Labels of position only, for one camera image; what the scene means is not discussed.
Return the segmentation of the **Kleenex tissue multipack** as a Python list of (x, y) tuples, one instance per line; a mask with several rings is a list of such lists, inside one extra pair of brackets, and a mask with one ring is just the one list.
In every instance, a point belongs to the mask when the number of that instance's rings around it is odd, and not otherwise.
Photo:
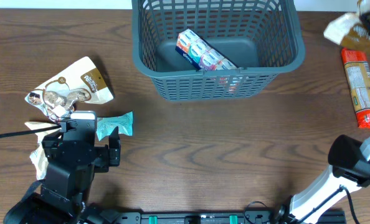
[[(211, 45), (191, 29), (186, 29), (178, 34), (176, 51), (198, 71), (235, 70), (238, 68), (234, 62), (211, 47)], [(233, 77), (231, 81), (230, 76), (224, 76), (218, 79), (218, 84), (222, 88), (228, 86), (227, 91), (230, 94), (236, 93), (240, 95), (246, 93), (246, 89), (243, 86), (242, 88), (240, 87), (243, 77)]]

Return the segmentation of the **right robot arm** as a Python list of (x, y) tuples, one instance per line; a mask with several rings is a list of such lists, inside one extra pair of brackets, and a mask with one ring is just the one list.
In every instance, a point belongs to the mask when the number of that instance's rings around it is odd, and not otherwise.
[[(359, 128), (370, 129), (370, 0), (331, 21), (324, 37), (342, 47), (341, 57)], [(328, 167), (304, 191), (282, 205), (273, 223), (317, 223), (343, 197), (370, 185), (370, 137), (360, 142), (340, 135), (328, 154)]]

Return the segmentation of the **grey plastic basket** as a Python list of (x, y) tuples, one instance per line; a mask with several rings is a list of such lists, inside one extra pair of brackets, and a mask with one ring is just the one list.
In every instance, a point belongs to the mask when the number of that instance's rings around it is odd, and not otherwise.
[[(293, 0), (133, 0), (132, 9), (134, 65), (169, 101), (248, 98), (305, 58)], [(235, 68), (196, 69), (176, 50), (186, 29)]]

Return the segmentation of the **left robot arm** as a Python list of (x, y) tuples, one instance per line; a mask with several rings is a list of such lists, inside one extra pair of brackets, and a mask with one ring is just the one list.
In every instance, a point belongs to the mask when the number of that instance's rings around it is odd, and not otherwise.
[(78, 223), (96, 173), (120, 164), (118, 128), (109, 143), (95, 145), (96, 121), (66, 119), (41, 144), (49, 162), (45, 177), (31, 184), (23, 198), (5, 215), (4, 223)]

